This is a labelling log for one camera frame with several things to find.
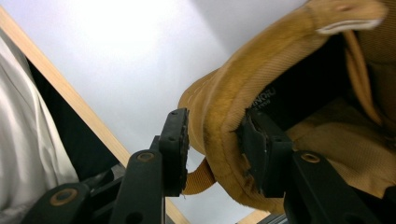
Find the black mechanical arm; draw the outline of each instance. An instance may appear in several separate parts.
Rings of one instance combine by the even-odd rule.
[[[112,180],[107,172],[52,189],[22,223],[164,223],[164,197],[179,196],[186,184],[187,130],[188,111],[171,112],[150,149],[131,157],[124,177]],[[285,198],[289,223],[396,223],[396,187],[383,199],[353,189],[318,153],[294,152],[260,111],[248,110],[237,133],[258,190]]]

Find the corduroy fabric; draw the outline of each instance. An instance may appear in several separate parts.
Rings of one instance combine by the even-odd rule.
[[[206,155],[209,175],[232,198],[261,210],[283,211],[283,200],[264,198],[247,175],[249,165],[235,133],[246,108],[269,83],[320,48],[329,35],[373,28],[386,13],[377,1],[312,0],[258,34],[221,68],[183,93],[179,107],[190,110],[191,145]]]
[[[389,14],[374,31],[358,38],[372,80],[373,97],[385,127],[396,136],[396,2],[384,0]]]

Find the white backdrop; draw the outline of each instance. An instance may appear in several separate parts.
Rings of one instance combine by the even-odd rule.
[[[131,152],[149,147],[190,84],[304,0],[0,0]],[[188,168],[201,161],[192,150]],[[173,199],[191,223],[252,210],[219,185]]]

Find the bag handle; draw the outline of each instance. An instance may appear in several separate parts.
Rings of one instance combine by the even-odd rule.
[[[352,88],[367,116],[378,125],[382,119],[375,108],[369,74],[358,39],[353,31],[343,32],[346,39],[346,67]]]

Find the wooden edge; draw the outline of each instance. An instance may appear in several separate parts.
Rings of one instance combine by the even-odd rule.
[[[265,219],[269,215],[270,215],[269,212],[256,210],[256,211],[250,213],[249,215],[247,215],[246,217],[244,217],[243,219],[241,219],[240,221],[238,221],[238,224],[259,223],[260,221],[262,221],[263,219]]]
[[[172,221],[176,224],[190,224],[169,198],[166,198],[165,204],[166,214],[172,219]]]
[[[125,149],[21,27],[12,20],[2,6],[0,6],[0,29],[6,33],[32,64],[35,65],[55,90],[62,95],[66,102],[70,104],[120,163],[126,167],[131,157],[128,150]],[[189,223],[169,199],[166,199],[166,213],[177,224]]]

